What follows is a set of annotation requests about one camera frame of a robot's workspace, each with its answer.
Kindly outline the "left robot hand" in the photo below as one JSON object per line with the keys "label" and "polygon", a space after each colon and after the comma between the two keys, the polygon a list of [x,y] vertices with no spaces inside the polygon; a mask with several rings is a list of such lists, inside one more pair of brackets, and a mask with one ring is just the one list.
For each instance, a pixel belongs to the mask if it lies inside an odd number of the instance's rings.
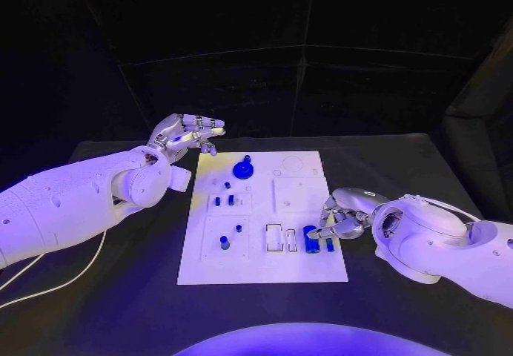
{"label": "left robot hand", "polygon": [[225,122],[193,114],[175,113],[157,124],[147,145],[163,153],[175,164],[189,149],[199,148],[203,154],[218,155],[211,137],[225,134]]}

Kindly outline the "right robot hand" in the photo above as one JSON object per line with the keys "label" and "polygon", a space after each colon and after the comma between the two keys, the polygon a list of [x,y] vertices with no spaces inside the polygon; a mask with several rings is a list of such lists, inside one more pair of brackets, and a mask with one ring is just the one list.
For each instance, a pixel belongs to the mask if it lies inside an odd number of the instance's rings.
{"label": "right robot hand", "polygon": [[307,233],[313,240],[360,237],[372,226],[379,208],[391,200],[360,188],[339,188],[329,195],[320,211],[320,228]]}

